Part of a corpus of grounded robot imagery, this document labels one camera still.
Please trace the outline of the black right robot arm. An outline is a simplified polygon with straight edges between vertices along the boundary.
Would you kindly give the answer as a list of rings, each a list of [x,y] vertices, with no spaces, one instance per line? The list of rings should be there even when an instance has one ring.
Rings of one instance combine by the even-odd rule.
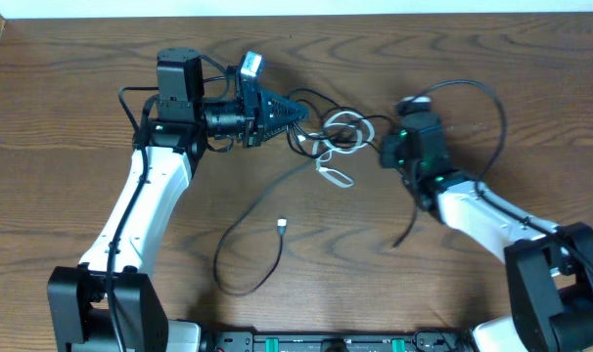
[[[384,137],[381,165],[398,168],[419,209],[472,238],[506,267],[511,312],[471,332],[478,351],[593,347],[593,229],[561,226],[502,199],[454,166],[430,111],[404,112]]]

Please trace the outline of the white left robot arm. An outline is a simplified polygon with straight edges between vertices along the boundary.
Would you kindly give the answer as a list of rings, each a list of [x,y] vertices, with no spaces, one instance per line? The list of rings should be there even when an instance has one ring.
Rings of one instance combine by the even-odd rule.
[[[59,266],[47,296],[60,351],[206,351],[211,336],[194,322],[169,319],[152,283],[173,209],[191,185],[212,140],[254,148],[307,109],[263,89],[263,58],[220,66],[225,84],[205,94],[208,56],[175,47],[157,56],[157,79],[134,130],[131,166],[101,234],[73,267]]]

